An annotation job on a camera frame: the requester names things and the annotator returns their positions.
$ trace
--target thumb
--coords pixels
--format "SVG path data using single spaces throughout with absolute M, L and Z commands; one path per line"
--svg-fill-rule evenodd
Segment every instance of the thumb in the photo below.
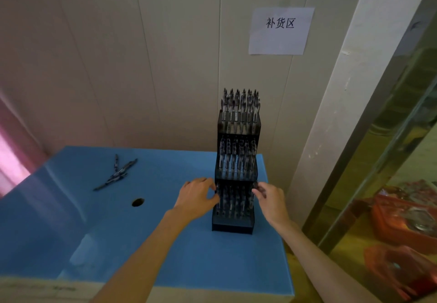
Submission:
M 262 201 L 263 199 L 265 199 L 262 192 L 260 192 L 258 189 L 253 188 L 252 192 L 255 194 L 255 196 L 258 198 L 259 201 Z
M 214 194 L 214 196 L 211 197 L 208 201 L 211 204 L 210 207 L 213 208 L 214 205 L 216 205 L 218 202 L 220 202 L 220 196 L 218 194 Z

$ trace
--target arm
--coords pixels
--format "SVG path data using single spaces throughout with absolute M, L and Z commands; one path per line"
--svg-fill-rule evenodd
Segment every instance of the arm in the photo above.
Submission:
M 259 200 L 265 218 L 287 242 L 325 303 L 380 303 L 320 251 L 289 219 L 282 189 L 265 182 L 260 182 L 258 186 L 259 189 L 252 191 Z
M 156 229 L 103 286 L 92 303 L 144 303 L 168 251 L 190 221 L 211 210 L 220 200 L 216 194 L 207 199 L 208 189 L 216 189 L 212 179 L 186 182 L 173 209 L 167 211 Z

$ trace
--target person's right hand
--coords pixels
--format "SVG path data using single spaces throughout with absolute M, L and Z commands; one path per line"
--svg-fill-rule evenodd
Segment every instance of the person's right hand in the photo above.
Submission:
M 264 217 L 273 228 L 277 230 L 279 226 L 291 223 L 282 189 L 272 184 L 259 182 L 258 189 L 253 188 L 252 192 L 258 198 Z

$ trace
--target paper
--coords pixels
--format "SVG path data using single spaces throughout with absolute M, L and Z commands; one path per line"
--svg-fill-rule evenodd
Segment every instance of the paper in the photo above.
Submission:
M 314 8 L 255 8 L 249 54 L 302 55 Z
M 393 56 L 409 56 L 412 54 L 435 12 L 436 10 L 422 10 L 414 14 Z

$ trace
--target blue tabletop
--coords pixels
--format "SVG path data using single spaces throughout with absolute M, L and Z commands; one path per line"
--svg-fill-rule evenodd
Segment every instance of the blue tabletop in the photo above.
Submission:
M 126 179 L 93 188 L 138 158 Z M 262 155 L 258 179 L 266 181 Z M 215 152 L 66 147 L 0 199 L 0 275 L 106 282 L 173 207 L 185 181 L 214 177 Z M 139 207 L 132 201 L 144 198 Z M 253 235 L 190 223 L 156 285 L 293 295 L 282 240 L 255 203 Z

